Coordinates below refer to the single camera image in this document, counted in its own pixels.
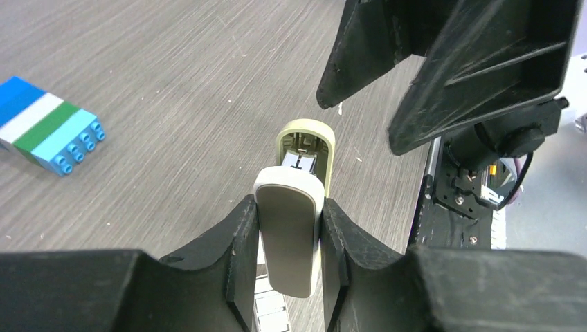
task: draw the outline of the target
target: lego block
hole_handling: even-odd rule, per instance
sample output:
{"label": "lego block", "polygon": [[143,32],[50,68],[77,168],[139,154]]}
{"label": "lego block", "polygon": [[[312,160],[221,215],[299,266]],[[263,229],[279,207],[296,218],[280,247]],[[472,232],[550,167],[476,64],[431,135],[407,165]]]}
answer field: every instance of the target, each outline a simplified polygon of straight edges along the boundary
{"label": "lego block", "polygon": [[21,138],[39,121],[44,119],[50,112],[55,110],[61,103],[63,103],[63,99],[51,93],[45,93],[11,121],[0,127],[0,145],[3,145],[16,155],[21,155],[17,148],[13,146],[14,142]]}
{"label": "lego block", "polygon": [[33,150],[78,110],[80,110],[79,107],[69,102],[63,102],[58,108],[28,130],[21,138],[16,140],[14,147],[30,162],[40,165],[32,154]]}
{"label": "lego block", "polygon": [[0,85],[0,106],[14,99],[31,85],[20,78],[14,76]]}
{"label": "lego block", "polygon": [[31,86],[0,107],[0,127],[18,116],[24,109],[45,94],[39,88]]}
{"label": "lego block", "polygon": [[63,176],[93,151],[96,143],[106,137],[98,118],[80,109],[39,144],[32,155],[47,170]]}

